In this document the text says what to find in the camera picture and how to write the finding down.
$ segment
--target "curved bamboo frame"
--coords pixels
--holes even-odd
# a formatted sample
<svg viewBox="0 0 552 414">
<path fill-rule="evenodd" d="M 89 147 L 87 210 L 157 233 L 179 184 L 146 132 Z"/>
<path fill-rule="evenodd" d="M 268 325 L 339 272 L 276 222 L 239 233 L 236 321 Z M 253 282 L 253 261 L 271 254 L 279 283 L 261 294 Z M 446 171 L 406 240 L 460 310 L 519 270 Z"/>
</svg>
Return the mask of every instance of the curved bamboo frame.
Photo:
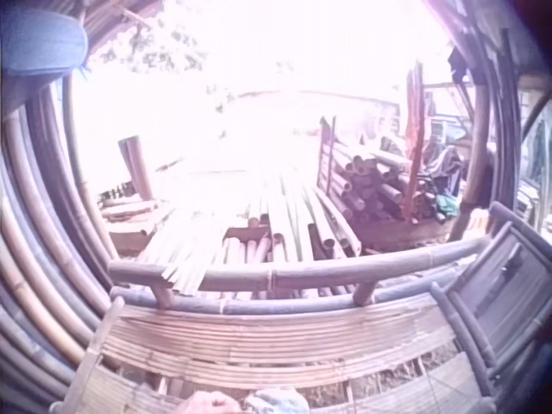
<svg viewBox="0 0 552 414">
<path fill-rule="evenodd" d="M 23 306 L 41 332 L 71 362 L 79 364 L 85 356 L 84 349 L 55 320 L 28 285 L 3 239 L 0 238 L 0 270 L 12 295 Z"/>
<path fill-rule="evenodd" d="M 6 241 L 9 241 L 11 252 L 15 256 L 22 274 L 27 275 L 29 284 L 42 303 L 81 343 L 88 343 L 92 338 L 92 330 L 69 306 L 56 286 L 43 272 L 42 267 L 28 248 L 28 244 L 22 238 L 21 231 L 17 228 L 13 211 L 7 200 L 3 203 L 0 214 L 2 214 L 0 248 L 8 249 Z"/>
<path fill-rule="evenodd" d="M 1 171 L 6 175 L 9 175 L 6 172 L 5 165 L 2 162 Z M 73 245 L 68 241 L 67 234 L 64 234 L 64 230 L 61 228 L 61 223 L 58 221 L 58 217 L 52 212 L 51 204 L 49 204 L 49 198 L 45 194 L 46 189 L 40 187 L 41 182 L 37 182 L 41 195 L 43 196 L 44 205 L 46 205 L 50 217 L 53 219 L 54 224 L 56 224 L 56 229 L 60 232 L 60 236 L 66 242 L 67 248 L 70 249 L 72 257 L 77 260 L 81 268 L 89 280 L 96 281 L 94 276 L 88 272 L 88 268 L 85 267 L 84 263 L 80 263 L 80 256 L 74 250 Z M 12 239 L 7 240 L 8 244 L 15 249 L 28 250 L 28 253 L 33 256 L 33 259 L 38 263 L 42 272 L 46 274 L 47 278 L 55 286 L 61 297 L 71 306 L 71 308 L 78 314 L 78 316 L 83 320 L 83 322 L 91 329 L 95 329 L 99 325 L 99 317 L 94 312 L 94 310 L 86 303 L 86 300 L 75 291 L 71 282 L 67 280 L 67 277 L 63 274 L 62 270 L 57 266 L 54 258 L 48 252 L 48 249 L 42 243 L 40 236 L 37 234 L 35 227 L 28 220 L 28 214 L 26 213 L 24 207 L 22 206 L 19 197 L 16 195 L 15 189 L 9 179 L 3 181 L 3 188 L 6 195 L 4 203 L 6 207 L 11 208 L 13 217 L 15 218 L 14 226 L 21 231 L 19 238 L 22 239 L 22 242 L 26 242 L 26 246 L 20 244 L 18 241 Z"/>
<path fill-rule="evenodd" d="M 56 124 L 51 89 L 46 88 L 38 97 L 28 101 L 27 112 L 34 150 L 42 155 L 38 159 L 42 177 L 50 196 L 58 195 L 52 197 L 58 216 L 73 240 L 78 241 L 81 254 L 89 266 L 94 268 L 98 281 L 109 290 L 111 282 L 105 270 L 110 257 L 99 240 L 70 178 Z"/>
<path fill-rule="evenodd" d="M 33 340 L 2 306 L 0 306 L 0 333 L 7 337 L 14 347 L 37 366 L 52 374 L 64 384 L 71 384 L 75 372 Z"/>
<path fill-rule="evenodd" d="M 89 301 L 90 305 L 100 314 L 104 314 L 109 307 L 107 295 L 105 293 L 102 294 L 97 289 L 97 286 L 91 279 L 86 277 L 82 268 L 71 256 L 71 252 L 63 242 L 60 234 L 56 231 L 52 218 L 49 216 L 44 203 L 42 203 L 41 194 L 32 179 L 33 175 L 24 147 L 22 146 L 22 131 L 17 112 L 12 114 L 4 125 L 7 129 L 6 141 L 8 143 L 8 151 L 4 157 L 9 155 L 11 160 L 10 165 L 13 168 L 12 171 L 34 225 L 40 232 L 42 240 L 55 257 L 58 265 L 64 270 L 65 275 L 70 278 L 73 285 L 78 288 L 80 293 Z"/>
</svg>

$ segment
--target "bamboo slat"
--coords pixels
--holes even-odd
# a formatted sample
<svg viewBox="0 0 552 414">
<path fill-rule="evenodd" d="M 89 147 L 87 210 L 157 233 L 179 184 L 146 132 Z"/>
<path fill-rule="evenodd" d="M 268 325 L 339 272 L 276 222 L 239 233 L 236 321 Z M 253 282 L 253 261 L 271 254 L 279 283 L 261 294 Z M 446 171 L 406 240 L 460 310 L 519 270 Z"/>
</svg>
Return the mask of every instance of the bamboo slat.
<svg viewBox="0 0 552 414">
<path fill-rule="evenodd" d="M 465 354 L 404 385 L 352 403 L 316 408 L 312 414 L 369 412 L 467 413 L 480 399 L 477 382 Z"/>
<path fill-rule="evenodd" d="M 397 321 L 389 319 L 390 315 L 402 313 L 404 315 Z M 179 377 L 185 373 L 185 380 L 191 382 L 238 389 L 277 384 L 322 386 L 358 378 L 373 370 L 385 369 L 386 364 L 399 363 L 397 360 L 407 361 L 409 357 L 414 358 L 454 338 L 429 295 L 366 309 L 287 317 L 213 317 L 165 310 L 162 315 L 155 316 L 154 322 L 149 315 L 146 309 L 125 307 L 105 343 L 106 355 L 165 376 Z M 364 332 L 361 337 L 358 336 L 359 326 Z M 129 338 L 137 332 L 134 329 L 145 339 L 154 336 L 164 339 L 131 344 Z M 153 329 L 151 335 L 145 334 L 147 329 Z M 189 348 L 190 354 L 204 362 L 190 361 L 182 349 L 185 343 L 193 347 Z M 260 346 L 262 343 L 270 344 L 270 348 Z M 170 347 L 170 353 L 163 347 Z M 333 361 L 344 355 L 347 358 L 344 362 Z M 249 367 L 247 370 L 220 364 L 211 367 L 206 361 L 319 363 L 307 367 Z"/>
</svg>

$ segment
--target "bamboo bench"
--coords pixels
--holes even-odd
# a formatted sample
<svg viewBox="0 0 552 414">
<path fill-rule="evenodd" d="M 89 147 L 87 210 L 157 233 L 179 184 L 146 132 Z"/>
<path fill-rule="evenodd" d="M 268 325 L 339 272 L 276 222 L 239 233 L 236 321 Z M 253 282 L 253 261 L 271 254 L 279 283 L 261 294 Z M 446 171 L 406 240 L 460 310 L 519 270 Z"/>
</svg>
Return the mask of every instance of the bamboo bench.
<svg viewBox="0 0 552 414">
<path fill-rule="evenodd" d="M 454 339 L 428 293 L 368 307 L 279 316 L 156 310 L 117 298 L 65 400 L 51 412 L 170 413 L 181 401 L 166 395 L 166 381 L 175 379 L 245 393 L 272 386 L 329 386 L 393 369 Z M 158 375 L 160 389 L 125 379 L 102 360 Z M 468 412 L 480 399 L 462 352 L 407 384 L 312 412 Z"/>
</svg>

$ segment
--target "bamboo tube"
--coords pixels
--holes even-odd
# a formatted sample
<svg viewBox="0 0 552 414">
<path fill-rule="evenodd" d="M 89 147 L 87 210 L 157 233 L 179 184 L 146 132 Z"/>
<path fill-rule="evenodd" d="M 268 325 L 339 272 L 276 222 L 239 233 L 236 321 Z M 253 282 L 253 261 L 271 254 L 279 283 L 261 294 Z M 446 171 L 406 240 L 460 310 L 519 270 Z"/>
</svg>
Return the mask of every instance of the bamboo tube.
<svg viewBox="0 0 552 414">
<path fill-rule="evenodd" d="M 25 390 L 32 395 L 35 400 L 38 400 L 40 404 L 50 405 L 58 400 L 54 395 L 44 391 L 33 381 L 22 375 L 17 368 L 3 359 L 0 359 L 0 372 L 2 372 L 3 380 Z"/>
<path fill-rule="evenodd" d="M 543 328 L 550 314 L 552 314 L 552 298 L 538 311 L 535 318 L 531 321 L 529 326 L 524 329 L 521 335 L 519 335 L 508 349 L 499 356 L 496 366 L 494 366 L 489 373 L 490 378 L 493 379 L 497 375 L 500 375 L 506 367 L 512 364 L 512 362 L 527 349 L 531 341 L 535 340 L 539 330 Z"/>
<path fill-rule="evenodd" d="M 32 180 L 32 173 L 23 154 L 21 134 L 14 133 L 17 129 L 16 120 L 17 118 L 5 123 L 6 128 L 10 130 L 6 136 L 8 137 L 7 141 L 9 143 L 9 153 L 14 173 L 19 182 L 19 189 L 28 208 L 28 213 L 39 230 L 42 240 L 47 244 L 56 262 L 64 270 L 65 275 L 67 275 L 89 304 L 98 313 L 103 315 L 109 306 L 109 299 L 105 292 L 97 289 L 97 286 L 85 275 L 78 266 L 77 261 L 71 256 L 71 252 L 67 249 L 66 244 L 61 240 L 60 234 L 56 231 L 53 221 L 42 203 L 36 184 Z M 7 172 L 7 168 L 4 166 L 3 173 L 5 172 Z M 8 179 L 7 176 L 4 176 L 4 186 L 8 186 L 6 184 Z"/>
<path fill-rule="evenodd" d="M 2 232 L 0 236 L 0 249 L 8 250 L 4 238 L 15 241 L 11 249 L 15 252 L 14 257 L 19 263 L 23 274 L 26 274 L 31 288 L 41 299 L 42 303 L 52 312 L 58 321 L 71 332 L 84 345 L 92 338 L 91 329 L 78 317 L 77 313 L 61 297 L 55 286 L 47 278 L 42 268 L 36 262 L 35 257 L 28 250 L 28 246 L 22 240 L 19 229 L 14 226 L 14 217 L 7 203 L 2 205 L 2 221 L 0 222 Z"/>
<path fill-rule="evenodd" d="M 497 357 L 494 354 L 489 338 L 480 326 L 480 323 L 475 319 L 475 316 L 467 308 L 464 301 L 457 292 L 451 292 L 449 295 L 450 302 L 456 308 L 456 311 L 466 324 L 467 329 L 472 334 L 477 348 L 481 352 L 485 365 L 489 368 L 497 365 Z"/>
<path fill-rule="evenodd" d="M 0 306 L 0 333 L 37 366 L 52 374 L 64 384 L 68 386 L 71 384 L 75 372 L 35 342 L 2 306 Z"/>
<path fill-rule="evenodd" d="M 240 263 L 254 263 L 257 257 L 257 241 L 248 241 L 247 246 L 242 243 L 240 245 Z M 237 300 L 250 300 L 253 296 L 252 292 L 238 292 L 235 295 Z"/>
<path fill-rule="evenodd" d="M 260 199 L 254 198 L 249 202 L 248 207 L 248 227 L 254 229 L 259 227 L 260 223 Z"/>
<path fill-rule="evenodd" d="M 66 159 L 60 145 L 59 131 L 55 122 L 53 97 L 51 90 L 44 90 L 36 99 L 29 101 L 29 108 L 34 108 L 36 116 L 33 119 L 34 133 L 31 134 L 32 142 L 36 151 L 44 155 L 42 161 L 44 168 L 42 174 L 49 176 L 50 184 L 56 188 L 61 204 L 64 205 L 65 218 L 71 223 L 73 237 L 80 240 L 83 254 L 90 262 L 97 263 L 97 278 L 106 289 L 112 284 L 107 276 L 107 264 L 110 260 L 104 245 L 101 243 L 96 230 L 91 224 L 90 218 L 82 205 L 74 183 L 71 181 L 67 171 Z M 36 123 L 40 118 L 45 120 L 45 125 Z"/>
<path fill-rule="evenodd" d="M 373 293 L 377 283 L 359 283 L 353 293 L 353 302 L 357 306 L 366 306 L 373 303 Z"/>
<path fill-rule="evenodd" d="M 0 304 L 8 312 L 8 315 L 13 318 L 24 332 L 27 332 L 30 337 L 33 338 L 41 347 L 43 347 L 48 353 L 50 353 L 58 361 L 61 361 L 68 367 L 72 367 L 72 364 L 59 350 L 52 345 L 52 343 L 36 328 L 35 324 L 27 317 L 25 312 L 19 307 L 19 304 L 14 300 L 9 292 L 9 288 L 3 282 L 3 278 L 0 278 Z"/>
<path fill-rule="evenodd" d="M 377 304 L 410 298 L 429 291 L 432 283 L 446 285 L 456 277 L 458 269 L 455 266 L 443 268 L 440 272 L 426 278 L 405 282 L 400 285 L 379 288 L 375 290 L 373 302 Z M 256 301 L 220 301 L 199 298 L 176 297 L 171 310 L 208 315 L 289 315 L 321 311 L 339 311 L 356 307 L 352 295 L 334 297 L 329 287 L 321 287 L 320 298 L 293 300 L 256 300 Z M 112 298 L 121 297 L 125 304 L 155 308 L 155 297 L 147 291 L 133 291 L 115 287 L 111 291 Z"/>
<path fill-rule="evenodd" d="M 387 151 L 382 151 L 380 149 L 371 149 L 370 153 L 375 157 L 375 159 L 390 168 L 393 168 L 399 172 L 409 171 L 412 165 L 412 162 L 400 155 L 391 154 Z"/>
<path fill-rule="evenodd" d="M 326 182 L 328 181 L 328 174 L 326 172 L 322 173 L 322 177 L 326 180 Z M 345 179 L 344 177 L 342 177 L 336 172 L 331 174 L 331 181 L 332 181 L 331 183 L 332 186 L 334 188 L 341 189 L 342 192 L 348 192 L 353 190 L 353 185 L 347 179 Z"/>
<path fill-rule="evenodd" d="M 0 354 L 6 361 L 12 361 L 19 371 L 27 377 L 32 378 L 34 382 L 57 398 L 64 398 L 67 394 L 67 386 L 27 359 L 25 355 L 15 349 L 3 336 L 0 336 Z"/>
<path fill-rule="evenodd" d="M 83 174 L 83 170 L 80 167 L 80 161 L 78 158 L 78 140 L 77 133 L 74 124 L 73 113 L 73 88 L 72 88 L 72 73 L 69 73 L 63 78 L 63 126 L 67 141 L 67 152 L 69 154 L 69 162 L 71 164 L 71 171 L 77 186 L 78 194 L 83 203 L 83 206 L 88 213 L 88 217 L 91 219 L 92 225 L 97 232 L 103 246 L 110 255 L 111 259 L 118 259 L 119 254 L 115 249 L 115 245 L 111 240 L 104 220 L 100 216 L 100 210 L 97 207 L 96 201 L 92 198 L 90 189 L 88 188 L 88 182 Z"/>
<path fill-rule="evenodd" d="M 454 260 L 479 253 L 488 244 L 487 237 L 457 241 L 444 245 L 417 248 L 402 252 L 353 257 L 348 260 L 323 260 L 313 263 L 271 263 L 245 266 L 211 267 L 205 274 L 204 291 L 265 291 L 271 286 L 305 289 L 329 285 L 349 285 L 395 278 L 443 266 Z M 313 252 L 317 258 L 316 244 Z M 158 266 L 162 274 L 166 267 Z"/>
<path fill-rule="evenodd" d="M 71 256 L 77 261 L 78 266 L 82 269 L 85 276 L 91 280 L 91 282 L 97 286 L 97 289 L 100 291 L 104 291 L 104 287 L 100 284 L 100 282 L 97 280 L 96 276 L 92 274 L 91 269 L 88 267 L 88 265 L 83 260 L 83 257 L 78 252 L 76 245 L 73 243 L 73 240 L 71 237 L 67 234 L 67 231 L 61 222 L 60 218 L 57 215 L 57 212 L 55 211 L 55 208 L 53 206 L 53 201 L 50 198 L 50 194 L 47 191 L 46 185 L 44 183 L 44 179 L 41 174 L 41 169 L 39 168 L 38 161 L 36 159 L 35 150 L 33 149 L 33 144 L 30 140 L 30 133 L 28 130 L 28 121 L 27 121 L 27 113 L 23 107 L 20 108 L 20 115 L 22 119 L 22 132 L 23 132 L 23 146 L 25 147 L 25 153 L 28 161 L 28 165 L 30 167 L 31 176 L 34 179 L 34 182 L 36 183 L 36 186 L 38 188 L 38 192 L 41 195 L 42 201 L 46 207 L 46 210 L 48 212 L 48 215 L 52 218 L 53 225 L 58 231 L 60 238 L 63 240 L 63 242 L 66 244 L 67 248 L 69 249 L 69 253 Z M 17 197 L 14 195 L 13 189 L 11 188 L 11 185 L 4 185 L 4 188 L 6 189 L 6 193 L 8 194 L 8 197 L 13 200 L 12 203 L 14 203 L 13 209 L 16 214 L 17 221 L 19 222 L 20 227 L 23 229 L 23 232 L 25 232 L 25 225 L 31 229 L 32 226 L 30 226 L 30 221 L 27 219 L 26 215 L 20 214 L 19 211 L 23 211 L 25 209 L 21 208 L 19 209 L 18 203 L 16 203 Z M 25 235 L 25 238 L 29 240 L 29 236 L 31 232 L 28 232 Z M 34 238 L 36 240 L 39 240 L 40 237 L 38 237 L 38 234 L 36 231 L 32 231 L 32 234 L 34 235 Z M 58 273 L 60 272 L 60 269 L 57 267 L 57 265 L 54 264 L 54 261 L 51 261 L 52 266 L 54 266 Z"/>
<path fill-rule="evenodd" d="M 240 260 L 240 239 L 232 237 L 228 240 L 228 250 L 226 253 L 226 265 L 239 263 Z M 221 299 L 232 299 L 235 296 L 233 292 L 221 292 Z"/>
<path fill-rule="evenodd" d="M 345 218 L 345 220 L 351 220 L 353 218 L 353 211 L 342 201 L 342 199 L 337 195 L 337 193 L 333 189 L 329 189 L 329 199 L 331 200 L 331 204 L 337 208 L 337 212 Z M 327 209 L 330 209 L 328 205 L 323 201 L 324 206 Z"/>
<path fill-rule="evenodd" d="M 316 193 L 308 187 L 304 187 L 304 196 L 305 201 L 309 206 L 310 213 L 314 218 L 314 223 L 317 226 L 322 246 L 326 249 L 332 249 L 336 244 L 336 238 L 328 225 L 328 221 L 326 220 L 320 200 L 318 199 Z"/>
<path fill-rule="evenodd" d="M 2 395 L 3 403 L 11 403 L 25 413 L 44 414 L 47 410 L 45 406 L 37 404 L 23 392 L 17 391 L 13 386 L 4 382 L 0 382 L 0 395 Z"/>
<path fill-rule="evenodd" d="M 325 156 L 324 158 L 327 160 L 329 155 L 329 150 L 327 147 L 324 147 L 323 155 Z M 338 151 L 334 151 L 334 157 L 332 161 L 342 173 L 352 173 L 354 170 L 351 160 Z"/>
<path fill-rule="evenodd" d="M 382 184 L 378 187 L 379 194 L 385 196 L 388 200 L 393 201 L 395 204 L 400 204 L 403 200 L 403 195 L 399 190 L 391 187 L 388 184 Z"/>
<path fill-rule="evenodd" d="M 363 211 L 366 208 L 366 203 L 354 190 L 348 192 L 345 195 L 345 198 L 353 205 L 354 209 L 357 211 Z"/>
<path fill-rule="evenodd" d="M 46 274 L 52 284 L 54 284 L 55 289 L 60 293 L 63 301 L 67 302 L 88 327 L 95 329 L 99 325 L 99 318 L 86 304 L 85 300 L 75 292 L 74 288 L 57 267 L 46 248 L 41 244 L 40 237 L 35 233 L 35 230 L 31 228 L 31 224 L 28 222 L 19 205 L 11 181 L 8 177 L 5 178 L 3 189 L 6 197 L 3 199 L 3 206 L 1 209 L 3 220 L 0 226 L 8 226 L 11 223 L 14 225 L 13 235 L 10 235 L 10 232 L 5 230 L 7 242 L 11 246 L 12 251 L 16 252 L 18 260 L 23 260 L 19 256 L 32 256 L 32 260 L 28 259 L 29 263 L 36 261 L 39 268 Z M 89 280 L 94 280 L 91 274 L 87 275 L 87 277 Z"/>
<path fill-rule="evenodd" d="M 36 297 L 7 248 L 0 248 L 0 270 L 9 289 L 36 323 L 36 326 L 71 362 L 79 364 L 85 351 L 67 334 Z"/>
<path fill-rule="evenodd" d="M 481 395 L 483 397 L 491 397 L 492 385 L 487 377 L 485 362 L 483 361 L 483 358 L 481 358 L 477 345 L 467 330 L 466 325 L 456 312 L 455 307 L 450 303 L 447 295 L 436 283 L 431 285 L 430 291 L 431 296 L 433 296 L 439 305 L 439 308 L 441 308 L 441 311 L 447 318 L 450 327 L 456 334 L 456 339 L 460 343 L 470 361 L 472 369 L 474 370 L 475 378 L 480 386 Z"/>
</svg>

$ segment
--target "stack of bamboo poles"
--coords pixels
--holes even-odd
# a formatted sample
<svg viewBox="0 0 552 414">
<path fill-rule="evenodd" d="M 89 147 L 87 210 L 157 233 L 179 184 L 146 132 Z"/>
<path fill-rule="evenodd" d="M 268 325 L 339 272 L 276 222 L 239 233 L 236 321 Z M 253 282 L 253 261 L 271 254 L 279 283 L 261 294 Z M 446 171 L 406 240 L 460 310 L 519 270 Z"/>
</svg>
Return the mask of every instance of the stack of bamboo poles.
<svg viewBox="0 0 552 414">
<path fill-rule="evenodd" d="M 4 120 L 2 138 L 0 398 L 47 412 L 110 305 L 110 252 L 71 176 L 52 91 Z"/>
<path fill-rule="evenodd" d="M 260 191 L 249 203 L 248 227 L 259 228 L 264 223 L 267 230 L 260 239 L 231 234 L 225 238 L 227 229 L 213 224 L 211 217 L 198 219 L 177 211 L 137 261 L 171 264 L 163 275 L 169 282 L 167 286 L 180 294 L 204 298 L 317 298 L 354 290 L 351 285 L 304 291 L 197 292 L 210 264 L 278 264 L 345 259 L 361 254 L 361 243 L 345 217 L 323 191 L 303 184 L 292 169 L 263 179 Z"/>
<path fill-rule="evenodd" d="M 319 185 L 349 222 L 404 220 L 402 203 L 410 182 L 409 160 L 362 145 L 335 142 L 329 166 L 329 145 L 324 144 L 322 152 Z M 447 217 L 437 208 L 432 179 L 418 174 L 415 188 L 411 220 L 417 223 L 435 218 L 444 222 Z"/>
</svg>

